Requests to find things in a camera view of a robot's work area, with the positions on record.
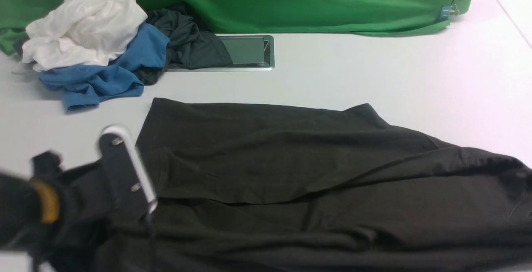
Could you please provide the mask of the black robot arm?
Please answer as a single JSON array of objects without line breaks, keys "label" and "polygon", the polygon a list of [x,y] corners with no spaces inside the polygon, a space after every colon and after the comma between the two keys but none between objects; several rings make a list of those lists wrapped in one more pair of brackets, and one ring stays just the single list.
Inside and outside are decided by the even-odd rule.
[{"label": "black robot arm", "polygon": [[64,170],[61,162],[47,151],[32,158],[30,179],[1,171],[1,251],[26,253],[31,272],[65,251],[64,266],[107,239],[113,216],[141,223],[154,242],[157,197],[141,163],[102,156]]}]

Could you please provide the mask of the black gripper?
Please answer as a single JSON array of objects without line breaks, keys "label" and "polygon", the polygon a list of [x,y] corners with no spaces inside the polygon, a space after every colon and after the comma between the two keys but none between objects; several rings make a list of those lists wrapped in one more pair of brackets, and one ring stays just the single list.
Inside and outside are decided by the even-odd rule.
[{"label": "black gripper", "polygon": [[40,271],[47,259],[46,249],[84,245],[88,226],[110,216],[139,222],[154,245],[153,213],[140,220],[127,220],[118,213],[100,159],[63,170],[58,154],[44,152],[32,158],[32,166],[31,184],[42,197],[42,221],[52,225],[51,232],[30,252],[32,272]]}]

